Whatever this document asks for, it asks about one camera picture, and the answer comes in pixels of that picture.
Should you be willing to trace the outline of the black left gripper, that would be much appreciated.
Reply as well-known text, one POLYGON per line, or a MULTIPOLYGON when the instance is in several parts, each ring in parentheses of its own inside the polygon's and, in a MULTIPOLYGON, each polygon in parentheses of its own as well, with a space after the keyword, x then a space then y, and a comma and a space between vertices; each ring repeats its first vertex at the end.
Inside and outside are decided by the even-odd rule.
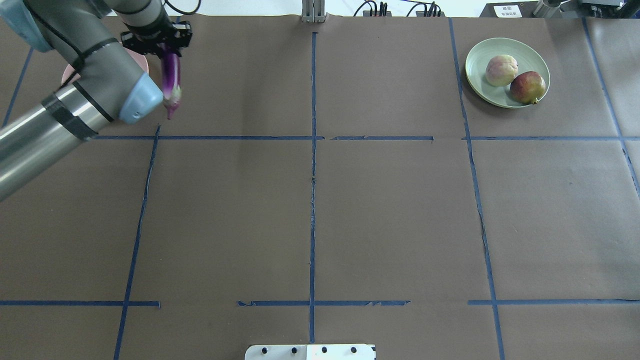
POLYGON ((193 37, 189 21, 162 23, 158 30, 149 34, 129 30, 121 32, 119 39, 124 48, 140 55, 153 54, 164 57, 168 54, 182 56, 182 50, 188 48, 193 37))

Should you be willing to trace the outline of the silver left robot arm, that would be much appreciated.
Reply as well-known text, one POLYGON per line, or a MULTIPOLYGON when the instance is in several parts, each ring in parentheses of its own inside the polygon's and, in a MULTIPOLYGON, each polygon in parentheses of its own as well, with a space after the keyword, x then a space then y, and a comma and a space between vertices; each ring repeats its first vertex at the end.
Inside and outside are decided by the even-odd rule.
POLYGON ((60 87, 1 130, 7 199, 114 121, 129 125, 182 96, 181 51, 193 36, 163 0, 3 0, 1 18, 30 47, 71 67, 60 87))

